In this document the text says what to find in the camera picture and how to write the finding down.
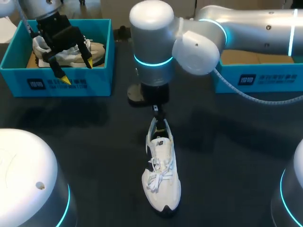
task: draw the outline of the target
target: black table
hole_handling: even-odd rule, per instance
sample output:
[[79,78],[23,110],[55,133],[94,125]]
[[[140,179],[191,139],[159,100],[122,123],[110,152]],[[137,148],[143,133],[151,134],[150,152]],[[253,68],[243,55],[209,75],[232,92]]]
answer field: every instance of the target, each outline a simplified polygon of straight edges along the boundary
[[[7,45],[0,48],[3,56]],[[182,196],[176,215],[163,219],[141,183],[152,112],[127,102],[136,82],[128,43],[117,43],[114,80],[112,96],[98,98],[14,98],[0,80],[0,127],[30,131],[53,149],[76,197],[79,227],[271,226],[271,195],[303,138],[303,103],[269,107],[215,95],[209,76],[177,67],[165,109]]]

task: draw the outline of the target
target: shoe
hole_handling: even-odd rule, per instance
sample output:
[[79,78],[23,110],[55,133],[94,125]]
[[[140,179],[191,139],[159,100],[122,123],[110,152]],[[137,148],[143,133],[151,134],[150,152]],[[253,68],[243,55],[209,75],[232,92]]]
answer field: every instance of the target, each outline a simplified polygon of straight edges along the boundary
[[[87,49],[90,51],[93,58],[93,66],[98,66],[104,63],[105,49],[102,44],[93,43],[90,39],[85,39]],[[50,52],[51,48],[46,44],[42,36],[37,36],[33,39],[34,54],[38,58],[38,66],[40,68],[50,67],[49,63],[43,61],[42,54]],[[61,66],[70,66],[74,68],[86,67],[84,60],[81,57],[78,46],[74,46],[66,51],[56,54],[56,59]]]
[[147,166],[142,175],[145,195],[156,211],[170,215],[179,205],[181,183],[177,173],[174,140],[166,120],[165,129],[151,122],[146,136]]

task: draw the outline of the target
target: shoe sole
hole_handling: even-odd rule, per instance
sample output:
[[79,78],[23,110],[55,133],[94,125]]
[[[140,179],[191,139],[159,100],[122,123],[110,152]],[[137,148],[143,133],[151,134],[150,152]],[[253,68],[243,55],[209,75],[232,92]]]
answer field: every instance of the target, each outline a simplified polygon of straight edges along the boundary
[[[42,59],[38,59],[37,57],[36,57],[36,63],[39,68],[49,68],[50,67],[49,63],[44,62]],[[60,66],[63,66],[63,67],[86,68],[85,63],[62,62],[62,61],[58,61],[58,63]],[[101,65],[103,63],[104,63],[104,57],[98,58],[93,61],[93,67]]]
[[164,217],[164,218],[170,218],[170,217],[172,217],[172,216],[177,212],[177,210],[178,210],[178,208],[179,208],[180,200],[181,200],[181,182],[180,182],[180,180],[179,180],[179,190],[180,190],[179,193],[180,193],[180,198],[179,198],[179,201],[178,201],[178,204],[177,204],[176,208],[173,209],[173,210],[171,210],[171,209],[169,208],[168,205],[164,206],[164,208],[163,208],[162,211],[157,210],[157,209],[152,205],[151,201],[149,200],[149,198],[148,198],[148,196],[147,196],[146,189],[145,189],[145,185],[144,185],[144,183],[143,183],[143,179],[142,179],[142,185],[143,185],[143,190],[144,190],[144,193],[145,193],[145,196],[146,196],[148,202],[150,203],[151,207],[153,208],[153,210],[154,210],[158,215],[160,215],[160,216],[162,216],[162,217]]

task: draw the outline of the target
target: glowing blue light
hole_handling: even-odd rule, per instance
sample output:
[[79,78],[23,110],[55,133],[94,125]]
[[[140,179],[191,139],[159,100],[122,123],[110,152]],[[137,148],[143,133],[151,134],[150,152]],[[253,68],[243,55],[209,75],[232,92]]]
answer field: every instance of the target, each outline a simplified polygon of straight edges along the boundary
[[[294,17],[298,16],[298,9],[294,10]],[[289,38],[289,46],[288,46],[288,56],[292,56],[293,51],[293,42],[294,42],[294,27],[295,25],[292,24],[292,28],[290,30],[290,38]]]
[[65,216],[66,216],[68,207],[69,207],[69,205],[70,205],[71,192],[70,192],[70,186],[69,186],[69,185],[67,185],[67,186],[68,186],[68,201],[67,201],[66,209],[65,209],[65,212],[64,212],[64,214],[63,214],[61,220],[60,220],[59,223],[56,225],[56,227],[59,227],[59,226],[61,225],[61,223],[63,222],[63,220],[64,220],[64,218],[65,218]]
[[219,28],[221,28],[225,35],[225,44],[227,43],[227,34],[226,34],[225,29],[222,27],[222,25],[220,25],[218,22],[211,20],[211,19],[200,19],[199,21],[208,21],[210,23],[217,25]]
[[284,173],[285,173],[285,170],[284,170],[284,172],[283,172],[283,174],[282,174],[282,177],[281,177],[281,180],[280,180],[280,193],[281,193],[282,202],[283,202],[283,204],[284,204],[284,206],[285,206],[285,208],[286,208],[288,214],[292,217],[292,219],[295,221],[295,223],[297,223],[299,227],[303,227],[303,226],[297,221],[297,219],[294,218],[294,216],[293,216],[292,213],[289,211],[289,209],[288,209],[288,207],[287,207],[287,205],[286,205],[286,203],[285,203],[285,201],[284,201],[283,194],[282,194],[282,179],[283,179]]
[[136,61],[139,62],[140,64],[145,65],[145,66],[151,66],[151,67],[156,67],[156,66],[165,65],[166,63],[169,63],[169,62],[173,59],[173,57],[171,57],[170,59],[168,59],[167,61],[162,62],[162,63],[158,63],[158,64],[148,64],[148,63],[142,62],[142,61],[140,61],[139,59],[137,59],[135,55],[134,55],[134,58],[135,58]]

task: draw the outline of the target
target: shoelace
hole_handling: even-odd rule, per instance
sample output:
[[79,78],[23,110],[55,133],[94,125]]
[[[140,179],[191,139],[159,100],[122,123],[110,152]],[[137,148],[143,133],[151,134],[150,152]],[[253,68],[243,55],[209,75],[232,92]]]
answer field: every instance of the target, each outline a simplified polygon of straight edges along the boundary
[[150,174],[150,177],[147,182],[147,189],[151,190],[151,192],[157,192],[162,180],[169,180],[172,179],[172,173],[169,172],[172,169],[174,157],[171,160],[165,160],[164,165],[166,169],[162,172],[160,171],[161,163],[158,158],[152,158],[151,164],[153,168],[153,172]]
[[[84,39],[85,39],[85,45],[87,47],[87,49],[90,51],[90,42],[93,41],[92,39],[86,39],[86,37],[84,36]],[[75,45],[74,47],[74,51],[79,51],[79,48],[78,48],[78,45]]]

